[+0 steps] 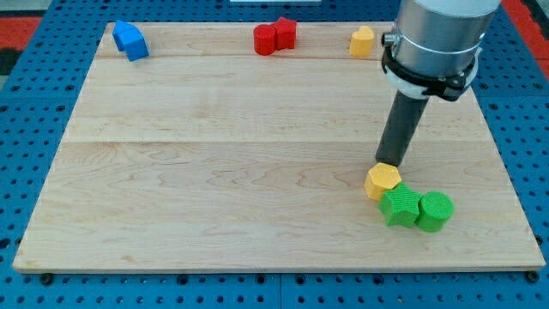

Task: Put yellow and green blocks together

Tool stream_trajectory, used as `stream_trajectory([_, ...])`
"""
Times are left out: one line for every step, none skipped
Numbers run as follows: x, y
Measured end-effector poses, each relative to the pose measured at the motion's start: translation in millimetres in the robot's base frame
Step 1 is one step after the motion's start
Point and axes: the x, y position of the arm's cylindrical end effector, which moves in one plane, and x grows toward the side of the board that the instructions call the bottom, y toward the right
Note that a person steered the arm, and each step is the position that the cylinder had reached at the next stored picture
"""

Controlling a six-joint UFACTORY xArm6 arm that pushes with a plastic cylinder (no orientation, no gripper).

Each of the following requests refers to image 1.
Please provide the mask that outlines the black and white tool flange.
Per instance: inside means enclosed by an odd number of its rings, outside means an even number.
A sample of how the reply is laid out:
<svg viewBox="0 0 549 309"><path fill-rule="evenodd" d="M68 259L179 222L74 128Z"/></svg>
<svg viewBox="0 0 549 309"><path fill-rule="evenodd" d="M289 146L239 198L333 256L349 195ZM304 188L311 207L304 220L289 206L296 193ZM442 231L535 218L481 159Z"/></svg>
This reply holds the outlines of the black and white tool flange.
<svg viewBox="0 0 549 309"><path fill-rule="evenodd" d="M478 45L463 51L438 51L397 32L384 33L381 43L383 73L401 93L414 100L437 96L456 101L467 91L479 68Z"/></svg>

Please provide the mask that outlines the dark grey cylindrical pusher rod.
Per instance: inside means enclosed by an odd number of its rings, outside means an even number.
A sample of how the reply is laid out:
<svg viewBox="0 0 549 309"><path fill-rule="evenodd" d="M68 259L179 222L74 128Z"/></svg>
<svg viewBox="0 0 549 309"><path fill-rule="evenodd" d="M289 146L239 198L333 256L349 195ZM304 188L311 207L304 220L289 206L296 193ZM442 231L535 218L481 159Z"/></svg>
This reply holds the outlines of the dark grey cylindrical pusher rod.
<svg viewBox="0 0 549 309"><path fill-rule="evenodd" d="M402 163L428 100L396 93L375 154L376 162L395 167Z"/></svg>

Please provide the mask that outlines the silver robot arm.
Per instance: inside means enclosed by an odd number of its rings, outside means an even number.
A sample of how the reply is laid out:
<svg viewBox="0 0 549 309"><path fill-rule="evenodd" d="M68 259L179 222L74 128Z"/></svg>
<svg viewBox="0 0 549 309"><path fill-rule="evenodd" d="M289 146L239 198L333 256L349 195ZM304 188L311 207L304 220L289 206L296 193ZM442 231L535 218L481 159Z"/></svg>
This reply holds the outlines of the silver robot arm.
<svg viewBox="0 0 549 309"><path fill-rule="evenodd" d="M381 38L381 65L397 89L375 154L398 167L428 100L456 101L479 68L481 42L499 0L402 0Z"/></svg>

